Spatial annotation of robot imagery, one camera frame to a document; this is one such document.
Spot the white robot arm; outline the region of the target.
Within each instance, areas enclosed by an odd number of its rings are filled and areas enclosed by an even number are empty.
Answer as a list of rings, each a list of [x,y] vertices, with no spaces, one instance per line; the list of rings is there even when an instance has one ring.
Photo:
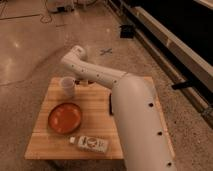
[[[177,171],[155,104],[155,91],[142,77],[85,61],[74,46],[61,59],[80,79],[111,90],[111,103],[127,171]]]

